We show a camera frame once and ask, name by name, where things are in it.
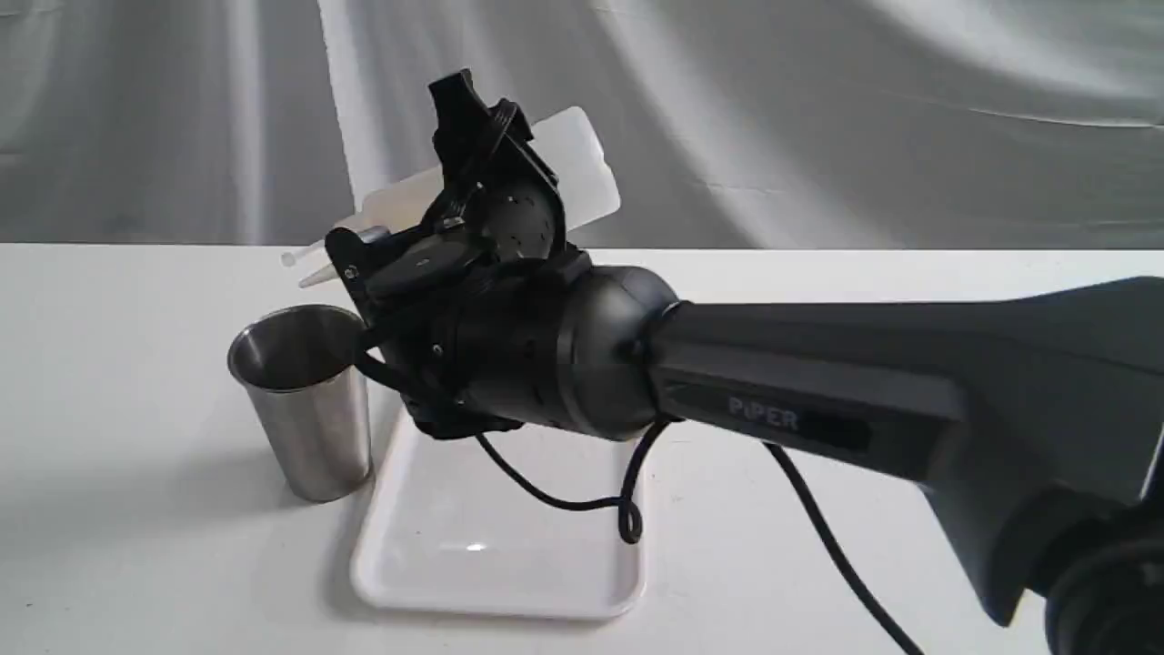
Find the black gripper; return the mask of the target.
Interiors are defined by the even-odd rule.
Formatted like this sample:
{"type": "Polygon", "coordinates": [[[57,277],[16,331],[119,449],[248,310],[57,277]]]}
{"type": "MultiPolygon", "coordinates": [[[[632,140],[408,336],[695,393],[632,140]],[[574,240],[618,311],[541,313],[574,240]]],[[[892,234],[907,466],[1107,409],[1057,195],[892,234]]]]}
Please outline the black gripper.
{"type": "MultiPolygon", "coordinates": [[[[468,195],[492,178],[545,181],[547,162],[532,148],[519,104],[484,104],[469,69],[427,88],[443,188],[468,195]]],[[[569,215],[572,229],[585,227],[581,211],[569,215]]],[[[577,428],[558,380],[558,337],[592,261],[568,232],[561,250],[478,269],[463,282],[474,240],[461,229],[336,227],[325,251],[365,320],[361,372],[398,391],[424,434],[459,440],[527,423],[577,428]]]]}

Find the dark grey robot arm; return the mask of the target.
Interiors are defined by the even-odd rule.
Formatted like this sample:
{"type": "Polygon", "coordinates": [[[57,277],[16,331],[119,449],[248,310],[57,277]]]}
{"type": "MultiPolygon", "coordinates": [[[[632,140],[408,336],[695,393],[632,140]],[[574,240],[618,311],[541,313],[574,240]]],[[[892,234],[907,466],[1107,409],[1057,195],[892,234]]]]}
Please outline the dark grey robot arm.
{"type": "Polygon", "coordinates": [[[431,83],[436,190],[400,232],[324,248],[365,332],[354,364],[416,425],[471,437],[537,500],[615,510],[666,427],[760,440],[878,625],[788,453],[913,482],[984,612],[1045,600],[1052,654],[1161,653],[1161,277],[984,302],[695,304],[567,237],[558,173],[519,104],[468,69],[431,83]]]}

